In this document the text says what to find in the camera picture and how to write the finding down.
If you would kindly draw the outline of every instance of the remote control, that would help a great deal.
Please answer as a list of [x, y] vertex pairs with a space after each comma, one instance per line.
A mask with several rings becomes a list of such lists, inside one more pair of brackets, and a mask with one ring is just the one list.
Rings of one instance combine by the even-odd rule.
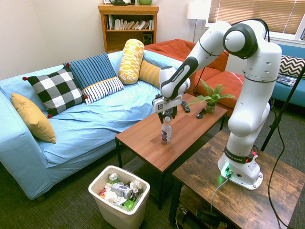
[[186, 113], [189, 113], [191, 110], [189, 108], [189, 106], [186, 105], [186, 101], [182, 101], [181, 103], [182, 107], [183, 107], [183, 110], [186, 112]]

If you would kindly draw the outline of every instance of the light blue couch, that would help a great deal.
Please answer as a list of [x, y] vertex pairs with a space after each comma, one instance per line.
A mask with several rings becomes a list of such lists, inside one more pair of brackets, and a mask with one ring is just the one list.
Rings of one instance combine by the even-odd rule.
[[[118, 73], [122, 52], [108, 54]], [[181, 62], [145, 51], [144, 59], [159, 67], [178, 68]], [[50, 74], [62, 65], [0, 81], [0, 161], [29, 199], [74, 174], [115, 148], [119, 132], [152, 114], [152, 100], [160, 91], [144, 81], [90, 105], [82, 103], [49, 119], [57, 143], [44, 142], [30, 133], [11, 103], [11, 93], [32, 100], [47, 111], [24, 76]]]
[[[305, 58], [305, 48], [288, 46], [288, 45], [280, 45], [280, 46], [282, 48], [282, 55]], [[272, 93], [272, 98], [280, 101], [286, 101], [291, 89], [292, 89], [291, 86], [287, 86], [282, 83], [276, 82]], [[305, 98], [305, 79], [302, 79], [298, 84], [298, 86], [296, 87], [296, 90], [293, 96], [291, 97], [289, 103], [305, 107], [304, 98]]]

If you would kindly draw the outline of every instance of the trash bin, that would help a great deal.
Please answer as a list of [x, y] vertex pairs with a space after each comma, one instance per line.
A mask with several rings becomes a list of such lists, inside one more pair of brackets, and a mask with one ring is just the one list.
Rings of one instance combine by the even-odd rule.
[[[104, 189], [111, 172], [115, 172], [123, 183], [137, 180], [141, 184], [144, 192], [132, 211], [128, 212], [99, 196], [99, 192]], [[94, 197], [104, 219], [116, 229], [138, 229], [140, 227], [144, 220], [146, 200], [150, 190], [150, 185], [146, 181], [119, 167], [107, 166], [91, 182], [88, 190]]]

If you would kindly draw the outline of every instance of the aluminum can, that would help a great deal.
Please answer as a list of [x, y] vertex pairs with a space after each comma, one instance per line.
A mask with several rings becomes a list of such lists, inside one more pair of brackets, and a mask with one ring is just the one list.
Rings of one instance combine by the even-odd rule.
[[109, 179], [109, 183], [112, 183], [112, 184], [119, 182], [119, 178], [116, 173], [110, 173], [110, 175], [108, 176], [108, 179]]
[[111, 191], [115, 192], [120, 197], [124, 197], [125, 199], [131, 199], [133, 196], [133, 190], [121, 184], [113, 184]]

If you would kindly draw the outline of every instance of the dark carpet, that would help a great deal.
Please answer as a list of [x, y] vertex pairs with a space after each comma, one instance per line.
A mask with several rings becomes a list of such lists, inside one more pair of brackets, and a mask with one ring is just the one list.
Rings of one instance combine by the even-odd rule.
[[[276, 101], [276, 111], [283, 103]], [[305, 173], [304, 147], [305, 142], [305, 109], [289, 105], [280, 123], [280, 130], [285, 142], [285, 152], [281, 161]], [[273, 111], [270, 112], [263, 126], [256, 145], [261, 148], [267, 137], [274, 120]], [[220, 127], [217, 123], [209, 133], [215, 135]], [[229, 132], [227, 122], [224, 131]], [[277, 130], [274, 132], [265, 152], [273, 157], [278, 157], [282, 151], [282, 143]], [[122, 152], [123, 164], [134, 158], [133, 153], [124, 149]], [[112, 151], [58, 183], [46, 193], [43, 202], [29, 200], [14, 180], [0, 164], [0, 228], [1, 229], [112, 229], [102, 217], [95, 200], [88, 192], [89, 184], [108, 165], [118, 166], [117, 155]], [[168, 221], [170, 210], [170, 193], [164, 200], [161, 211], [158, 203], [149, 196], [146, 203], [145, 218], [140, 228], [142, 229], [174, 229]], [[298, 229], [305, 228], [305, 195], [304, 189], [295, 208], [290, 226]]]

